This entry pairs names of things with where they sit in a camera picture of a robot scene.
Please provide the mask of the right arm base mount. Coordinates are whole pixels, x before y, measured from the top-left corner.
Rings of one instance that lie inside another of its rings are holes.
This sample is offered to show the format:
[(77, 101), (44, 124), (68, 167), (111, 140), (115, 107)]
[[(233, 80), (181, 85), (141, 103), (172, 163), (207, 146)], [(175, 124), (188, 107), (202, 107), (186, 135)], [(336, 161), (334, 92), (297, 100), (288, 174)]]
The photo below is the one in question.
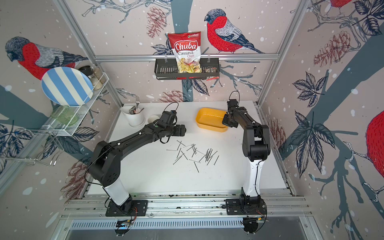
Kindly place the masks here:
[(243, 226), (247, 233), (257, 233), (267, 221), (268, 207), (265, 201), (260, 195), (256, 197), (247, 195), (243, 188), (238, 199), (226, 199), (221, 208), (225, 209), (229, 216), (244, 216)]

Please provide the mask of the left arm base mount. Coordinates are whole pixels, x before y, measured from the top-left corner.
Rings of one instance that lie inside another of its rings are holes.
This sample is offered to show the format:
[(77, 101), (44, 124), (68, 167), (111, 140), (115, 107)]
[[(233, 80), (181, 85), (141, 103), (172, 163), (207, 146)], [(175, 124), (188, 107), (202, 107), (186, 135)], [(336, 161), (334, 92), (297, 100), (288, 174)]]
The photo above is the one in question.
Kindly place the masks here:
[(148, 200), (133, 200), (132, 196), (121, 205), (118, 206), (111, 198), (108, 199), (109, 204), (106, 205), (106, 217), (121, 217), (115, 224), (115, 233), (118, 237), (123, 237), (128, 233), (136, 223), (138, 217), (144, 217), (148, 208)]

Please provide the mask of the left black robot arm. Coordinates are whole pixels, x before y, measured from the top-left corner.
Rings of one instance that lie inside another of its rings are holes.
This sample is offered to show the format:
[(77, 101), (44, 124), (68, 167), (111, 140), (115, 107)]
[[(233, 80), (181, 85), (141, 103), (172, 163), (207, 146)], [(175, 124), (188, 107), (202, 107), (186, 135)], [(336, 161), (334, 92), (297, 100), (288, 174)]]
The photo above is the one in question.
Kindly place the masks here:
[(185, 125), (177, 124), (177, 112), (163, 111), (161, 117), (145, 125), (138, 132), (114, 142), (99, 142), (91, 157), (87, 172), (97, 180), (115, 206), (125, 208), (131, 205), (131, 196), (120, 179), (121, 161), (139, 148), (170, 137), (183, 137)]

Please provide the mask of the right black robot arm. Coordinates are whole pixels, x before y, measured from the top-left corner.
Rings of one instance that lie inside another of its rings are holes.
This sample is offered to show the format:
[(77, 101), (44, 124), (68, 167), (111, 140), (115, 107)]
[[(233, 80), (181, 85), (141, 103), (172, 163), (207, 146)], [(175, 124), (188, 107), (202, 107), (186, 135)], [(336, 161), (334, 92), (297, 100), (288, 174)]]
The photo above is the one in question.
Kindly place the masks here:
[(242, 151), (249, 160), (243, 194), (249, 197), (259, 197), (261, 172), (264, 161), (271, 153), (270, 129), (254, 120), (246, 108), (240, 107), (236, 99), (227, 101), (228, 110), (222, 124), (229, 128), (241, 126), (244, 130)]

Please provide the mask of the yellow plastic storage box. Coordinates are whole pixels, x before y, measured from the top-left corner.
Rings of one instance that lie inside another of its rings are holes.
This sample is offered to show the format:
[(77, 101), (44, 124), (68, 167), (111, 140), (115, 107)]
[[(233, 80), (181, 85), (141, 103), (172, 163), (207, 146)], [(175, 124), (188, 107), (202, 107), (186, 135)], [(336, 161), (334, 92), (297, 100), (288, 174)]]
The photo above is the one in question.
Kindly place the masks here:
[(201, 108), (196, 116), (196, 123), (199, 128), (215, 131), (215, 132), (226, 132), (228, 127), (222, 124), (226, 111)]

